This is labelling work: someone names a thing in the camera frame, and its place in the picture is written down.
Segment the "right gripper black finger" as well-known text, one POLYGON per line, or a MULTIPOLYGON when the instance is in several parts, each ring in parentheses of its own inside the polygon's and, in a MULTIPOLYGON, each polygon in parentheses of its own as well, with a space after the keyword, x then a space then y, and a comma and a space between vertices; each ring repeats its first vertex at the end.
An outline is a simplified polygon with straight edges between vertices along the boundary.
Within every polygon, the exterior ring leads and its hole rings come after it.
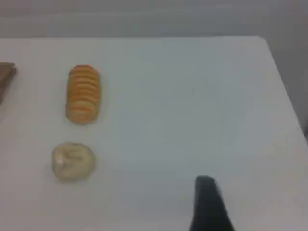
POLYGON ((198 176, 195 180, 191 231, 234 231, 231 219, 215 179, 198 176))

